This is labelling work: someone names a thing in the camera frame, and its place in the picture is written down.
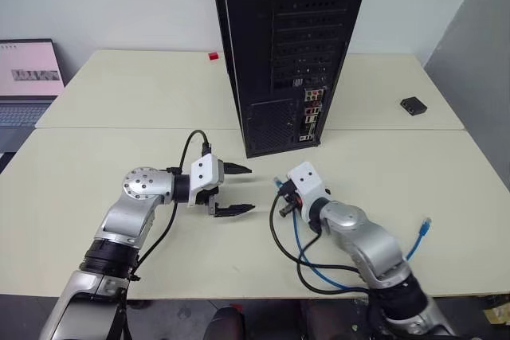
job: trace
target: floor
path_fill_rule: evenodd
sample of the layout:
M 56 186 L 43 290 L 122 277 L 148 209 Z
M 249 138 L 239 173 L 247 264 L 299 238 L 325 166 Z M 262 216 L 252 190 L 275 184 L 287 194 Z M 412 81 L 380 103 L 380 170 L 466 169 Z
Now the floor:
M 477 297 L 437 300 L 445 315 L 462 334 L 490 340 L 508 340 L 510 327 L 495 328 L 484 317 L 486 302 Z M 52 310 L 55 298 L 0 295 L 0 338 L 37 338 Z M 128 309 L 133 338 L 144 340 L 200 340 L 219 307 L 241 307 L 248 339 L 301 339 L 300 312 L 314 300 L 156 300 L 148 307 Z M 364 302 L 353 299 L 328 300 L 335 304 L 351 327 L 363 329 Z

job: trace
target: computer tower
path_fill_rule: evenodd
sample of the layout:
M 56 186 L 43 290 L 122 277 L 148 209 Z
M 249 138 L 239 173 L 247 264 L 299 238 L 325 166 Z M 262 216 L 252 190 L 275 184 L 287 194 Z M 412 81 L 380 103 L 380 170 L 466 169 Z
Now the computer tower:
M 248 157 L 319 145 L 361 1 L 216 0 Z

